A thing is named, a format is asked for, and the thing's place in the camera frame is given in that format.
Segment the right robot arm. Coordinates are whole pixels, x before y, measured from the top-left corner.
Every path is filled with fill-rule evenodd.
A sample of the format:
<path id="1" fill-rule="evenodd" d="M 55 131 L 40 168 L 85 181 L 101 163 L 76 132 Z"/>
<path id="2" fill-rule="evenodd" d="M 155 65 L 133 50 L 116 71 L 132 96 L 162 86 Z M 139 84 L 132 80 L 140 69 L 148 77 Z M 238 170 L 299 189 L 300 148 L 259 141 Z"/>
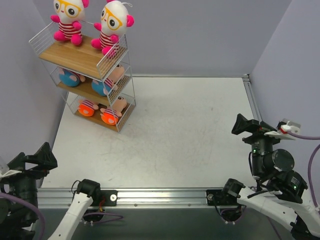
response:
<path id="1" fill-rule="evenodd" d="M 283 119 L 277 127 L 238 114 L 233 135 L 248 132 L 242 141 L 251 146 L 251 175 L 256 190 L 229 178 L 222 189 L 222 200 L 252 208 L 278 222 L 295 240 L 320 238 L 320 207 L 310 180 L 294 170 L 295 160 L 285 149 L 274 149 L 281 140 L 314 140 L 300 134 L 301 126 Z"/>

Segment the boy plush blue shorts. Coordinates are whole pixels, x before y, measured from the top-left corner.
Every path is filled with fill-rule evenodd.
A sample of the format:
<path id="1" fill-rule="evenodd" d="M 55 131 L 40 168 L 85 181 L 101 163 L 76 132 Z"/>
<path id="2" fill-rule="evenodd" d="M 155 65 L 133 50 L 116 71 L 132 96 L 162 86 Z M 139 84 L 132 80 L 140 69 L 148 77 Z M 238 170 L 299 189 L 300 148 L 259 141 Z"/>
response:
<path id="1" fill-rule="evenodd" d="M 77 87 L 80 83 L 86 81 L 86 77 L 84 75 L 65 68 L 60 68 L 58 70 L 58 77 L 63 84 L 72 88 Z"/>
<path id="2" fill-rule="evenodd" d="M 121 79 L 124 73 L 125 69 L 123 65 L 118 64 L 103 82 L 93 79 L 91 88 L 100 96 L 105 97 L 112 91 L 118 89 L 116 83 Z"/>

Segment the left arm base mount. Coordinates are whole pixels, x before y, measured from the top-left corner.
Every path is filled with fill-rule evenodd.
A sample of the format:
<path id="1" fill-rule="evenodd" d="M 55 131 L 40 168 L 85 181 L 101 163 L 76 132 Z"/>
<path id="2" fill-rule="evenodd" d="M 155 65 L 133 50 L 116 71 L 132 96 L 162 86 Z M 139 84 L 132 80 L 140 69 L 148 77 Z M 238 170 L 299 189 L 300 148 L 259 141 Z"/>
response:
<path id="1" fill-rule="evenodd" d="M 115 189 L 101 190 L 93 196 L 91 207 L 115 207 L 118 200 L 118 191 Z"/>

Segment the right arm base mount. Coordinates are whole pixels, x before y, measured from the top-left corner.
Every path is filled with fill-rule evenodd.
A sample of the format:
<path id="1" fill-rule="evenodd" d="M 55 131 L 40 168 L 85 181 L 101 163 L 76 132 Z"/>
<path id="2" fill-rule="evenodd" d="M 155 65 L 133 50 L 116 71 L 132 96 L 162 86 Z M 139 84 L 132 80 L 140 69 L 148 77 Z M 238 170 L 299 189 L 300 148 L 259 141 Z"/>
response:
<path id="1" fill-rule="evenodd" d="M 245 185 L 240 181 L 229 178 L 223 188 L 207 189 L 206 200 L 209 206 L 238 206 L 237 200 L 240 198 L 240 191 Z"/>

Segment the white panda plush yellow glasses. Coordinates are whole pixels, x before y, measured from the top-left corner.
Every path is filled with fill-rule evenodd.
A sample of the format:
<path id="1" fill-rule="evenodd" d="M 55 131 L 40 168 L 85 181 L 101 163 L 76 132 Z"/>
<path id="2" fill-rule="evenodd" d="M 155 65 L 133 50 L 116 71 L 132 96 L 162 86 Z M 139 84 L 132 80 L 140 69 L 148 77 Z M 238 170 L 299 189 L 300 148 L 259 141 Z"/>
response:
<path id="1" fill-rule="evenodd" d="M 71 42 L 75 46 L 82 44 L 82 24 L 85 19 L 85 9 L 89 0 L 54 0 L 54 15 L 50 19 L 58 24 L 58 30 L 53 38 L 58 42 Z"/>

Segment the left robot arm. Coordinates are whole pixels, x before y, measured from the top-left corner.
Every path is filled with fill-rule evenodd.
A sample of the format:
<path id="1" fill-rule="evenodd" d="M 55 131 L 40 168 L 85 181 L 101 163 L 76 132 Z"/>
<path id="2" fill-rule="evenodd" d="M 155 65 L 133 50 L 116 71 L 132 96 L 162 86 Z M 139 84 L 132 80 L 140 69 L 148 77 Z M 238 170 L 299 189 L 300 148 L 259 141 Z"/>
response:
<path id="1" fill-rule="evenodd" d="M 39 239 L 46 227 L 44 215 L 38 208 L 37 180 L 57 168 L 58 161 L 50 144 L 45 142 L 36 153 L 19 153 L 9 163 L 0 165 L 0 238 L 2 240 L 32 240 L 32 224 L 40 221 Z M 50 236 L 51 240 L 70 240 L 89 206 L 101 201 L 101 185 L 93 180 L 79 182 L 72 202 Z"/>

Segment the boy plush orange shorts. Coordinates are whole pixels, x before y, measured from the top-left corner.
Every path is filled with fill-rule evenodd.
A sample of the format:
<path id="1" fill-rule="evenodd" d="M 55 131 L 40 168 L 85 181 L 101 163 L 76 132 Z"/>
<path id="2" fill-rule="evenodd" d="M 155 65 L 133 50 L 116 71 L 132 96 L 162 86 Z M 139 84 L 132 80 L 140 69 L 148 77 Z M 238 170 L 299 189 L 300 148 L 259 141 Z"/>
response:
<path id="1" fill-rule="evenodd" d="M 99 103 L 88 99 L 80 100 L 78 112 L 85 117 L 92 117 L 96 110 L 99 109 Z"/>
<path id="2" fill-rule="evenodd" d="M 112 106 L 100 108 L 101 120 L 107 125 L 116 125 L 119 118 L 122 117 L 122 111 L 126 106 L 127 100 L 124 97 L 119 96 Z"/>

